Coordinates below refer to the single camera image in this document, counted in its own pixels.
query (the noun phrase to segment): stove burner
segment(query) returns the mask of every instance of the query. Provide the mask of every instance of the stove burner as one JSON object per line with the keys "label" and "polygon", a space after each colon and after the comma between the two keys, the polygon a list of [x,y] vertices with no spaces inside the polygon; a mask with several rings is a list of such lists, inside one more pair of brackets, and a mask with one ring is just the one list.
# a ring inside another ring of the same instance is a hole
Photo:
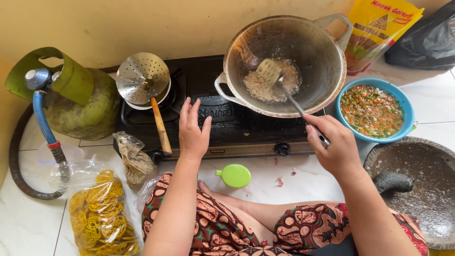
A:
{"label": "stove burner", "polygon": [[[313,154],[307,140],[305,121],[302,118],[274,118],[259,114],[249,108],[228,101],[213,85],[223,72],[223,55],[166,60],[171,72],[171,90],[160,104],[160,112],[172,147],[172,157],[180,154],[178,123],[186,97],[194,103],[201,99],[198,111],[199,126],[207,116],[212,116],[209,149],[205,158],[277,156]],[[232,96],[226,84],[223,91]],[[325,115],[321,110],[314,115]],[[141,140],[154,162],[162,159],[161,143],[153,111],[136,110],[123,102],[116,131],[125,131]]]}

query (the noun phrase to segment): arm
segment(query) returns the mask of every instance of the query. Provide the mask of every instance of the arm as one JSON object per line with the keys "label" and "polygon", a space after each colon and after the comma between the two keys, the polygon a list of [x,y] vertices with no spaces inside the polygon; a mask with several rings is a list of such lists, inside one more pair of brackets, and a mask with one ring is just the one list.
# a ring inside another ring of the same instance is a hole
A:
{"label": "arm", "polygon": [[306,115],[331,141],[324,148],[314,129],[307,126],[311,143],[321,165],[338,181],[346,200],[352,235],[361,256],[420,256],[360,162],[354,135],[331,116]]}
{"label": "arm", "polygon": [[188,255],[196,219],[196,181],[202,156],[208,148],[211,117],[202,131],[197,124],[198,99],[191,107],[187,98],[180,112],[180,158],[166,195],[153,222],[142,255]]}

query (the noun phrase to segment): foot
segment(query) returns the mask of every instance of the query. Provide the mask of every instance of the foot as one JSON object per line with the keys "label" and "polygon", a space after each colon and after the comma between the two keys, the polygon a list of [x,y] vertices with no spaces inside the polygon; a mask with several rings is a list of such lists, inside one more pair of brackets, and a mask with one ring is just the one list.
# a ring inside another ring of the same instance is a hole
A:
{"label": "foot", "polygon": [[202,190],[205,194],[213,197],[214,199],[220,201],[221,203],[227,203],[232,206],[235,206],[241,210],[244,209],[245,205],[249,203],[248,201],[244,201],[235,197],[232,197],[230,195],[224,195],[218,192],[211,191],[210,188],[208,188],[207,184],[205,184],[202,180],[197,181],[197,187]]}

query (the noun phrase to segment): hand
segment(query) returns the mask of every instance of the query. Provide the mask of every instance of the hand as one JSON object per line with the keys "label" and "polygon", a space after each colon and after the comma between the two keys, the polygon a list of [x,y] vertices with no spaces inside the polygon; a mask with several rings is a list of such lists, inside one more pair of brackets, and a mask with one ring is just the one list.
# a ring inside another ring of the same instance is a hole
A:
{"label": "hand", "polygon": [[324,169],[337,180],[352,178],[352,174],[359,171],[365,172],[351,130],[329,115],[322,117],[305,115],[305,119],[318,127],[330,140],[330,145],[325,148],[319,140],[316,130],[307,125],[308,141]]}
{"label": "hand", "polygon": [[197,111],[201,105],[201,100],[197,99],[194,106],[190,105],[190,101],[191,99],[188,97],[180,111],[180,131],[178,133],[180,158],[200,161],[208,149],[212,117],[208,116],[205,119],[201,131],[197,124]]}

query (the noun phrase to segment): blue bowl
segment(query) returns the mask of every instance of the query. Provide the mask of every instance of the blue bowl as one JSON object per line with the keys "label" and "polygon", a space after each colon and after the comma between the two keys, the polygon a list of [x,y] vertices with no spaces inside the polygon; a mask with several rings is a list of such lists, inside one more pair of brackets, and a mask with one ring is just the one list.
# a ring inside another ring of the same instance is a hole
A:
{"label": "blue bowl", "polygon": [[[368,86],[373,86],[376,88],[379,88],[381,90],[387,91],[393,96],[395,96],[395,99],[399,102],[401,109],[403,110],[403,125],[401,129],[392,137],[388,138],[370,138],[365,135],[360,134],[356,130],[354,130],[344,119],[343,115],[341,114],[341,109],[340,109],[340,101],[341,101],[341,95],[348,90],[349,88],[356,86],[356,85],[368,85]],[[354,133],[354,135],[362,140],[366,140],[369,142],[373,143],[391,143],[396,140],[399,140],[406,136],[414,126],[414,109],[412,108],[411,101],[409,101],[408,97],[400,90],[398,87],[395,85],[386,82],[381,79],[376,79],[376,78],[361,78],[354,80],[348,84],[346,84],[338,94],[336,98],[336,115],[337,119],[347,128],[351,129],[351,131]]]}

